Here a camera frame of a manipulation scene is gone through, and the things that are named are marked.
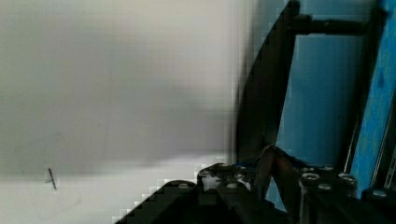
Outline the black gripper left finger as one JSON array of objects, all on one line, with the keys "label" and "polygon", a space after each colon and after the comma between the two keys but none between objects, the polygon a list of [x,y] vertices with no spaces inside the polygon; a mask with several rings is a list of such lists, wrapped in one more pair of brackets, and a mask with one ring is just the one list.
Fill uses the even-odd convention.
[{"label": "black gripper left finger", "polygon": [[274,220],[275,206],[265,200],[274,149],[265,147],[253,166],[216,163],[198,173],[199,204],[213,209],[218,224],[270,224]]}]

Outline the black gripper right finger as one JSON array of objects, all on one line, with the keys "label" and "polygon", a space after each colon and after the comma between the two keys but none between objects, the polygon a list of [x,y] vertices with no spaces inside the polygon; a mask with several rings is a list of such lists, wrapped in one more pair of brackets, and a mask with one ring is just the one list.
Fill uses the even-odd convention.
[{"label": "black gripper right finger", "polygon": [[290,224],[359,224],[357,180],[333,167],[308,166],[279,147],[271,175]]}]

